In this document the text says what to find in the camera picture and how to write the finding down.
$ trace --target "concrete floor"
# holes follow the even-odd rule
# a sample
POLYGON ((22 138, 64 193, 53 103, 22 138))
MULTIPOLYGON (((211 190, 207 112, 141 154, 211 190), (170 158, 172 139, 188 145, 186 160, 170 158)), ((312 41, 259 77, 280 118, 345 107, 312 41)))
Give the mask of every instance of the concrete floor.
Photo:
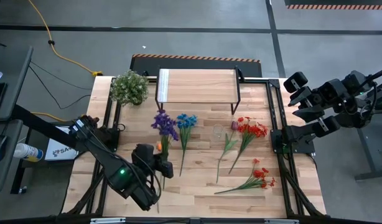
MULTIPOLYGON (((49 25, 109 27, 269 29, 265 0, 34 0, 49 25)), ((284 1, 272 1, 278 29, 382 30, 382 11, 288 10, 284 1)), ((41 25, 27 1, 0 3, 0 24, 41 25)), ((92 70, 118 75, 129 68, 132 54, 178 54, 256 58, 263 77, 278 77, 271 34, 209 32, 52 32, 57 50, 92 70)), ((382 69, 382 35, 278 36, 286 76, 303 71, 314 88, 352 70, 369 74, 382 69)), ((15 47, 32 45, 32 60, 73 84, 91 87, 93 77, 57 58, 44 31, 0 30, 0 42, 15 47)), ((88 90, 55 80, 36 68, 61 105, 88 90)), ((85 113, 88 100, 58 109, 32 72, 28 72, 18 103, 30 111, 71 119, 85 113)), ((355 129, 341 129, 314 140, 327 213, 336 218, 382 222, 382 179, 356 183, 368 172, 355 129)), ((25 195, 9 195, 14 168, 0 193, 0 219, 58 214, 71 167, 28 170, 25 195)))

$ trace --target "wooden shelf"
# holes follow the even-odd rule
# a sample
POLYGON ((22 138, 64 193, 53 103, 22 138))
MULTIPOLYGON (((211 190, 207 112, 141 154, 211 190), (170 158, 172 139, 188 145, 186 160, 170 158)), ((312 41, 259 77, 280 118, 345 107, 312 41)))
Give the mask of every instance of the wooden shelf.
POLYGON ((160 69, 159 103, 237 103, 234 69, 160 69))

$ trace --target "purple flower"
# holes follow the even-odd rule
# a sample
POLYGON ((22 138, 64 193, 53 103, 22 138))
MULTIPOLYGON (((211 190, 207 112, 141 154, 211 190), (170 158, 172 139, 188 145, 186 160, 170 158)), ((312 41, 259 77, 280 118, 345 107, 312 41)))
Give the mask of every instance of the purple flower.
POLYGON ((159 130, 159 135, 168 136, 171 135, 175 141, 179 140, 174 126, 176 121, 171 119, 169 115, 166 114, 165 110, 159 110, 158 115, 154 117, 155 123, 151 125, 152 128, 159 130))
POLYGON ((238 129, 238 122, 231 122, 231 130, 236 131, 238 129))

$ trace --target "hazard stripe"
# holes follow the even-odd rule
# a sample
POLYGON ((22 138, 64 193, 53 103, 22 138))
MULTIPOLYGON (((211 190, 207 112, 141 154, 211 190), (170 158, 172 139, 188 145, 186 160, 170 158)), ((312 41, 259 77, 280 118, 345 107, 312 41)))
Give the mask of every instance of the hazard stripe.
POLYGON ((177 58, 177 59, 197 59, 197 60, 226 60, 233 62, 256 62, 260 60, 248 58, 223 58, 223 57, 201 57, 201 56, 184 56, 184 55, 159 55, 159 54, 133 54, 132 57, 149 57, 149 58, 177 58))
POLYGON ((382 5, 311 5, 291 4, 288 9, 342 9, 342 10, 382 10, 382 5))

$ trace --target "glass cup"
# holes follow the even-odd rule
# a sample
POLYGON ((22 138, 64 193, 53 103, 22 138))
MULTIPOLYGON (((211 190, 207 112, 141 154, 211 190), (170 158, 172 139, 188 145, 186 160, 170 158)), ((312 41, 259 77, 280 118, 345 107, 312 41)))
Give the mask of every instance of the glass cup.
POLYGON ((223 126, 220 124, 215 124, 213 126, 213 140, 214 141, 219 141, 221 136, 223 135, 223 126))

